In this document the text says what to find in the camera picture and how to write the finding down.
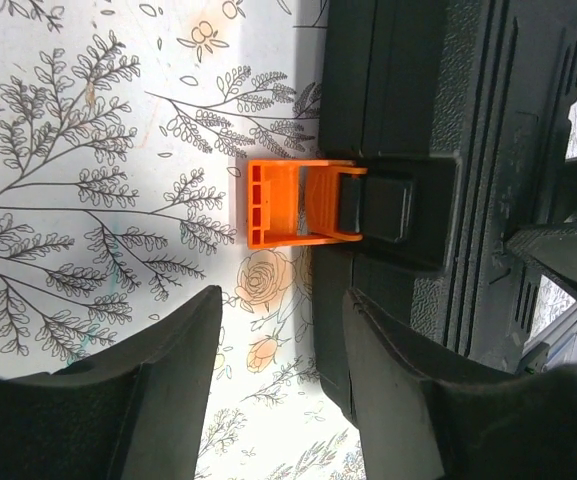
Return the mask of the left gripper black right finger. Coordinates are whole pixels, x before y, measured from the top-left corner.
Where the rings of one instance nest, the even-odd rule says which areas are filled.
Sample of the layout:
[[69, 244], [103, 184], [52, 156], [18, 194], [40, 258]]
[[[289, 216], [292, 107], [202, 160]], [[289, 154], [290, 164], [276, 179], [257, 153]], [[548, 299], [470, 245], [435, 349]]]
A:
[[577, 479], [577, 364], [517, 376], [349, 290], [343, 325], [371, 479]]

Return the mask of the orange case latch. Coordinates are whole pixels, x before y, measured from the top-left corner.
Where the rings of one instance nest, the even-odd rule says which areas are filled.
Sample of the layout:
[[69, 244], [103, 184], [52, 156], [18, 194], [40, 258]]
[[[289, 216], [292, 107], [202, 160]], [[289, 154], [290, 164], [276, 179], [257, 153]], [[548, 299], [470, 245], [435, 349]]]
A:
[[360, 241], [362, 186], [367, 173], [351, 160], [249, 161], [248, 247]]

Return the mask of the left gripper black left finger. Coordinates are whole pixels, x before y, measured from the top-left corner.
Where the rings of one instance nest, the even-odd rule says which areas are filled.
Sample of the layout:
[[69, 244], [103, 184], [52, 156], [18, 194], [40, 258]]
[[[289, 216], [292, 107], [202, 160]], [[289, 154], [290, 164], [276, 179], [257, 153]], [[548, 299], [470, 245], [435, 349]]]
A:
[[204, 288], [53, 373], [0, 379], [0, 479], [190, 479], [222, 322]]

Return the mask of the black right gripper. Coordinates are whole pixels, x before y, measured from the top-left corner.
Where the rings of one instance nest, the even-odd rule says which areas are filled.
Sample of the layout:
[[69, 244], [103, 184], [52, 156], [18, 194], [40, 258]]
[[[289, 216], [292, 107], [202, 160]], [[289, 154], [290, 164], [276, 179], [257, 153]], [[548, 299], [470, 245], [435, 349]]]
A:
[[577, 157], [539, 160], [532, 186], [534, 225], [518, 230], [507, 249], [577, 301]]

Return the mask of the black plastic tool case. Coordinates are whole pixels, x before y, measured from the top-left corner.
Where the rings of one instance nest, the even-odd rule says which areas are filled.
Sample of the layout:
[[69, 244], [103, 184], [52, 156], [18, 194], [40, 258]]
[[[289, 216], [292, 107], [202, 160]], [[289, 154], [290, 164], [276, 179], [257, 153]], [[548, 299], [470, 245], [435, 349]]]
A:
[[577, 101], [577, 1], [333, 1], [319, 144], [358, 242], [312, 252], [316, 364], [356, 418], [342, 322], [356, 289], [443, 347], [514, 372], [540, 277], [507, 244], [554, 219]]

